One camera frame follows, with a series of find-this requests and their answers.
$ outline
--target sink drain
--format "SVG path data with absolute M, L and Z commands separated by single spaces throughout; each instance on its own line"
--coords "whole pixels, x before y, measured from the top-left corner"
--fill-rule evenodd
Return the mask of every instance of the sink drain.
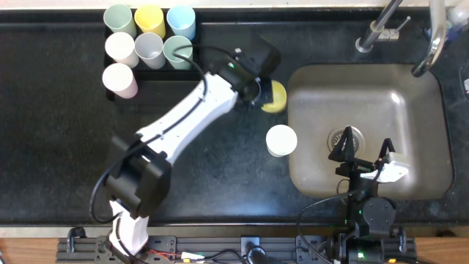
M 332 151 L 334 147 L 336 147 L 336 145 L 339 143 L 340 138 L 342 137 L 342 134 L 344 133 L 345 128 L 346 126 L 344 126 L 343 128 L 336 128 L 329 133 L 328 146 L 329 146 L 330 151 Z M 355 157 L 358 157 L 363 152 L 363 149 L 365 148 L 365 139 L 363 138 L 363 135 L 361 134 L 361 132 L 357 128 L 354 128 L 354 127 L 352 127 L 352 136 L 353 136 L 353 149 L 355 151 Z

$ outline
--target faucet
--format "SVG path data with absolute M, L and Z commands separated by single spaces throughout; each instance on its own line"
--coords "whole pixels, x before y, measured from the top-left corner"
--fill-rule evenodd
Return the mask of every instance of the faucet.
M 385 9 L 381 12 L 377 20 L 372 21 L 369 29 L 366 31 L 365 36 L 358 38 L 355 42 L 355 47 L 363 53 L 370 52 L 373 48 L 373 43 L 386 34 L 384 25 L 388 22 L 389 18 L 396 11 L 397 7 L 402 3 L 402 0 L 391 0 Z M 412 69 L 412 75 L 415 77 L 422 76 L 428 69 L 436 63 L 440 56 L 441 50 L 446 40 L 446 10 L 444 0 L 429 0 L 430 15 L 432 21 L 432 39 L 426 56 L 416 64 Z M 399 30 L 409 21 L 409 18 L 396 30 L 388 32 L 386 40 L 396 40 L 399 38 Z

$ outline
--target cup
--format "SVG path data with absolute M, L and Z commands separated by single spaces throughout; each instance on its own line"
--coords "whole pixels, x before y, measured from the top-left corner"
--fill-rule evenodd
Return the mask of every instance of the cup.
M 114 63 L 104 70 L 103 84 L 116 95 L 125 99 L 134 97 L 139 90 L 132 70 L 122 63 Z
M 115 4 L 104 12 L 104 23 L 112 32 L 125 32 L 134 38 L 137 28 L 132 19 L 132 11 L 124 4 Z
M 137 37 L 135 52 L 152 69 L 159 69 L 166 62 L 163 55 L 163 40 L 152 32 L 143 33 Z
M 135 11 L 135 22 L 143 33 L 152 32 L 158 34 L 161 38 L 166 35 L 163 10 L 155 4 L 139 7 Z
M 183 59 L 177 58 L 175 55 L 173 55 L 173 52 L 176 48 L 185 45 L 192 45 L 192 43 L 183 36 L 172 36 L 164 43 L 164 56 L 168 59 L 169 63 L 171 63 L 174 69 L 188 70 L 191 68 L 191 64 L 189 62 L 186 62 Z M 180 50 L 176 51 L 176 54 L 192 60 L 192 47 L 181 48 Z
M 196 36 L 196 13 L 191 7 L 172 7 L 166 15 L 166 20 L 175 35 L 192 40 Z
M 274 157 L 289 155 L 298 143 L 296 133 L 287 125 L 274 125 L 265 137 L 267 150 Z
M 139 63 L 133 38 L 125 32 L 117 32 L 109 36 L 104 49 L 118 63 L 123 63 L 131 68 Z

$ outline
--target stainless steel sink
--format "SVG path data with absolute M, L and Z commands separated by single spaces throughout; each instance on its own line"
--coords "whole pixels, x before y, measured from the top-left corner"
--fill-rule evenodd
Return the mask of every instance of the stainless steel sink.
M 312 65 L 288 83 L 288 123 L 298 136 L 290 177 L 312 197 L 336 194 L 339 163 L 328 160 L 342 130 L 351 125 L 355 157 L 375 161 L 385 138 L 408 156 L 410 172 L 380 184 L 379 195 L 436 199 L 453 182 L 440 85 L 431 73 L 411 75 L 412 65 Z M 347 181 L 340 192 L 347 191 Z

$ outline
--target wooden surface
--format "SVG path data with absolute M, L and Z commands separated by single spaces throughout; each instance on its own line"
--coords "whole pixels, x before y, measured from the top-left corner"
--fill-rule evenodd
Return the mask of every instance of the wooden surface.
M 469 263 L 469 238 L 417 238 L 419 258 L 435 264 Z M 55 262 L 56 238 L 0 238 L 7 264 Z

